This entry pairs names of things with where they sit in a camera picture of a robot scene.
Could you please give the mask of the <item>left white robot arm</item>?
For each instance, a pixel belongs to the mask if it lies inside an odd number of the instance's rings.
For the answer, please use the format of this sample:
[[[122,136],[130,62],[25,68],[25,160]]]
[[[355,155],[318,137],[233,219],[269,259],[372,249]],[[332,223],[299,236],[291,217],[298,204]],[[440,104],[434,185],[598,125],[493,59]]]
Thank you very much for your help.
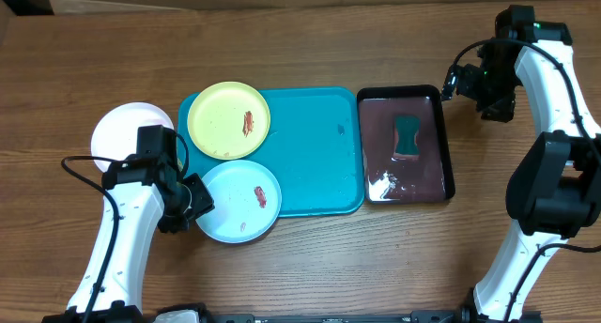
[[[177,162],[183,137],[162,125],[137,131],[135,153],[109,160],[100,183],[99,233],[85,275],[59,315],[46,322],[142,322],[142,293],[149,248],[156,231],[186,231],[214,208],[207,187]]]

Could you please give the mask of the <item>yellow plate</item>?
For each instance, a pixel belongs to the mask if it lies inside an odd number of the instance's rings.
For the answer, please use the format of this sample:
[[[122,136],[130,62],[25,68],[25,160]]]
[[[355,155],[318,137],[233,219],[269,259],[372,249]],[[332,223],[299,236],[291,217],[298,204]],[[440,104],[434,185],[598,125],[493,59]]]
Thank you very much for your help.
[[[235,160],[256,151],[270,130],[270,108],[255,88],[221,82],[193,100],[187,116],[188,133],[204,154]]]

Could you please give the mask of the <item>light blue plate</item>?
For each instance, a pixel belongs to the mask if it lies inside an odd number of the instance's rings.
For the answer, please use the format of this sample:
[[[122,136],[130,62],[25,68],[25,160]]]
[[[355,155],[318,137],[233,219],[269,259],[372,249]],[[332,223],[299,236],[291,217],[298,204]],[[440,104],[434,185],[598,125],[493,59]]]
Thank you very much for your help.
[[[202,181],[214,209],[196,222],[208,237],[222,243],[245,243],[267,233],[276,222],[282,192],[274,174],[263,165],[227,161],[212,168]]]

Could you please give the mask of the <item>black tray with dirty water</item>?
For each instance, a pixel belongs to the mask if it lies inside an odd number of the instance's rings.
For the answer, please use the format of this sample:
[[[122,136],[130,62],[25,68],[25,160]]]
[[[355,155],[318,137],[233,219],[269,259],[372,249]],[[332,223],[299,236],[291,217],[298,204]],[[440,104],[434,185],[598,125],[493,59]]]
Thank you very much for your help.
[[[439,91],[432,85],[370,87],[357,94],[365,194],[374,204],[444,202],[455,195]],[[419,156],[396,160],[394,119],[420,119]]]

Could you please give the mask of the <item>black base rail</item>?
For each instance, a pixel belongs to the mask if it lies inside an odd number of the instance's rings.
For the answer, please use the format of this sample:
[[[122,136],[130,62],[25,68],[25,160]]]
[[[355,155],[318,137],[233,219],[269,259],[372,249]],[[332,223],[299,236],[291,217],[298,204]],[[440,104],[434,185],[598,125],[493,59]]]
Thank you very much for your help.
[[[485,323],[494,322],[477,315],[469,306],[456,311],[420,310],[398,315],[213,315],[203,303],[164,308],[150,319],[156,323]]]

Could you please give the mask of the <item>white plate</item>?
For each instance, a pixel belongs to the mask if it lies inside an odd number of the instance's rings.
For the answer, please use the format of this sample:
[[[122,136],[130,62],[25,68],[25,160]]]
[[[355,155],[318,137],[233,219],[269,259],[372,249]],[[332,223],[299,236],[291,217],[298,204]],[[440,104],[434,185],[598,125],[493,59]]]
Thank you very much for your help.
[[[123,161],[136,153],[140,127],[162,125],[173,129],[171,118],[161,108],[146,102],[120,105],[97,124],[91,137],[91,155]]]

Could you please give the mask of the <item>teal plastic tray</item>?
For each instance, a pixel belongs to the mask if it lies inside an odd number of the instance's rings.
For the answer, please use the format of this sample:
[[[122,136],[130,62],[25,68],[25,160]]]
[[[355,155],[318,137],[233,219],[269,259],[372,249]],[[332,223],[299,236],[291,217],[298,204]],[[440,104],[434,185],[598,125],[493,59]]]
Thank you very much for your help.
[[[249,156],[227,162],[204,154],[191,140],[178,152],[189,171],[214,190],[224,177],[241,183],[256,200],[263,170],[280,186],[282,218],[349,214],[364,200],[358,109],[354,95],[339,86],[263,89],[270,130]]]

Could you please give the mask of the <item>green sponge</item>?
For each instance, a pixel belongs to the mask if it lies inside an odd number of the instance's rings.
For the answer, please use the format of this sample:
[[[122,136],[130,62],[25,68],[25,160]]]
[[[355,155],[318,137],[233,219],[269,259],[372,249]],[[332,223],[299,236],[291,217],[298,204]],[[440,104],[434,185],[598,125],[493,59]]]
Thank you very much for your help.
[[[396,160],[415,159],[419,156],[417,135],[420,119],[414,115],[399,115],[394,119],[394,152]]]

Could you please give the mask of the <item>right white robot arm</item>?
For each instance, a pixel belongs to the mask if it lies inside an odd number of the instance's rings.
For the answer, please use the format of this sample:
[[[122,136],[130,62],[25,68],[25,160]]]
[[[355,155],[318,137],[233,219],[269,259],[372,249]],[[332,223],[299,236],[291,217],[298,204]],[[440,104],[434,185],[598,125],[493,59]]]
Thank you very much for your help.
[[[477,52],[480,65],[454,61],[441,98],[464,96],[483,119],[508,122],[521,86],[536,139],[507,185],[508,233],[454,320],[539,322],[541,315],[523,306],[553,255],[600,250],[568,242],[600,216],[600,127],[579,88],[565,23],[540,22],[533,7],[511,5],[497,15],[493,38],[466,49]]]

